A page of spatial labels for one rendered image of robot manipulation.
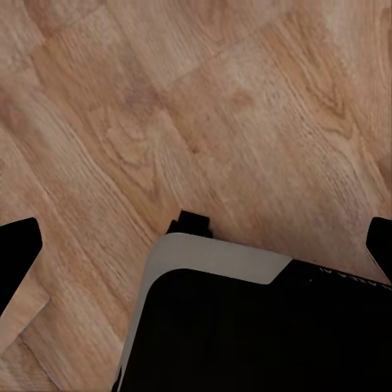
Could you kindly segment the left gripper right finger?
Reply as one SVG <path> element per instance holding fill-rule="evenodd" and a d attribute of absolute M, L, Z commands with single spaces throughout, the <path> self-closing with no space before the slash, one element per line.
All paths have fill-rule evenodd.
<path fill-rule="evenodd" d="M 392 283 L 392 220 L 374 217 L 367 232 L 366 246 Z"/>

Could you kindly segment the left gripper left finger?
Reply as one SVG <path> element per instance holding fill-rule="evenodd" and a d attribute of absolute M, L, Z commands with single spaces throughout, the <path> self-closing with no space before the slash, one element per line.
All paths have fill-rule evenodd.
<path fill-rule="evenodd" d="M 41 250 L 42 235 L 35 217 L 0 226 L 0 314 Z"/>

